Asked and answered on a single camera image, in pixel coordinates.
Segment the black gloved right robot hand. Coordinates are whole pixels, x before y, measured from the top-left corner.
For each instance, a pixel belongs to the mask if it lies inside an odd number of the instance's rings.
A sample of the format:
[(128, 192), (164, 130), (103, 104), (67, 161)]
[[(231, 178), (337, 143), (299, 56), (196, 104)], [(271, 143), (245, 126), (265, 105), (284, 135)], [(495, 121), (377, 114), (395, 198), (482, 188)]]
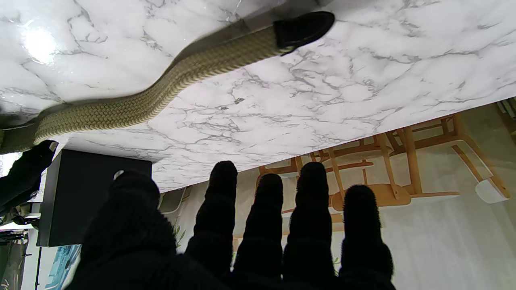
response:
[(23, 152), (7, 176), (1, 177), (0, 216), (33, 198), (40, 188), (41, 174), (52, 163), (58, 145), (55, 140), (44, 140)]

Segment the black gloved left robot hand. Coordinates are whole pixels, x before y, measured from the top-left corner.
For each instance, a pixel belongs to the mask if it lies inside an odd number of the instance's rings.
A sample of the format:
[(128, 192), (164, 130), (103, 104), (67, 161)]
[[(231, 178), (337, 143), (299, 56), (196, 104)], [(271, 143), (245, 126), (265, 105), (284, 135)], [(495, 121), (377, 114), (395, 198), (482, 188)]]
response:
[(341, 268), (334, 272), (324, 166), (300, 171), (286, 246), (283, 184), (260, 178), (243, 240), (233, 253), (237, 169), (217, 163), (185, 252), (158, 210), (159, 191), (138, 172), (118, 173), (83, 239), (68, 290), (394, 290), (394, 263), (381, 237), (375, 195), (350, 187), (343, 203)]

